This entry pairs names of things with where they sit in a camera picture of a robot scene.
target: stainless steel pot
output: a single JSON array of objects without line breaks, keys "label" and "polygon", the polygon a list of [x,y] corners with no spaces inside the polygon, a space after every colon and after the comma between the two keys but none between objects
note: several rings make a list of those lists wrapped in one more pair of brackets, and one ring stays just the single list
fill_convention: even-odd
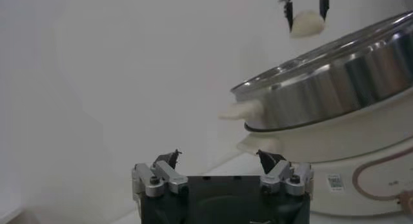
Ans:
[{"label": "stainless steel pot", "polygon": [[413,85],[413,12],[319,47],[234,87],[227,118],[268,132],[360,110]]}]

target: label sticker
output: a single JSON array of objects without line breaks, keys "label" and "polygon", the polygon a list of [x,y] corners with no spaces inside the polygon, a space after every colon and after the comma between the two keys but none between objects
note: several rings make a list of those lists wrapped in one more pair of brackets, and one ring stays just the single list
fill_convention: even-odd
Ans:
[{"label": "label sticker", "polygon": [[339,174],[327,174],[327,183],[331,192],[344,192],[344,184]]}]

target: white dumpling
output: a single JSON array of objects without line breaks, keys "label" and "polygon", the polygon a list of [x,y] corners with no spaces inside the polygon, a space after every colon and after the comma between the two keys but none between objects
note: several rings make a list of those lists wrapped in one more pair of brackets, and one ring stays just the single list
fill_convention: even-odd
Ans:
[{"label": "white dumpling", "polygon": [[291,37],[308,37],[320,34],[324,27],[324,20],[318,13],[311,10],[303,11],[294,18]]}]

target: pot handle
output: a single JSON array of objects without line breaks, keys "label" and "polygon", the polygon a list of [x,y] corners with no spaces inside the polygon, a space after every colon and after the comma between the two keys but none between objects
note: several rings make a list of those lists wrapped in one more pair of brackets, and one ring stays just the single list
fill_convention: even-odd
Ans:
[{"label": "pot handle", "polygon": [[263,113],[263,104],[259,100],[255,99],[234,103],[226,112],[220,114],[219,118],[224,120],[248,120],[259,117]]}]

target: white backdrop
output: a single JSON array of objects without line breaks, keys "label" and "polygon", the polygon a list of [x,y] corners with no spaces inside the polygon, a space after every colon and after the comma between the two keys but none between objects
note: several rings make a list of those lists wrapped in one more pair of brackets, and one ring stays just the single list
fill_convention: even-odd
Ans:
[{"label": "white backdrop", "polygon": [[232,86],[407,9],[331,3],[320,37],[290,40],[277,0],[0,0],[1,187],[39,223],[110,223],[134,207],[134,163],[179,148],[182,173],[219,165],[245,135],[217,120]]}]

